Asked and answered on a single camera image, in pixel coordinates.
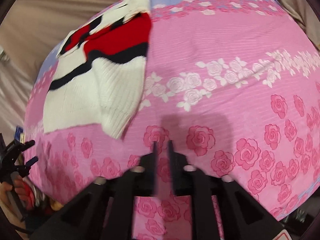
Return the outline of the person's left hand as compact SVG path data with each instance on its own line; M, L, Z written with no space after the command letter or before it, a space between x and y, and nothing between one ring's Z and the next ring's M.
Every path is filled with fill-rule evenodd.
M14 190L18 194L20 200L25 203L26 210L30 211L34 208L34 193L31 187L22 179L22 177L18 176L14 180L14 185L10 185L7 182L1 183L1 201L12 213L15 213L15 211L7 196L7 192L10 192L12 190Z

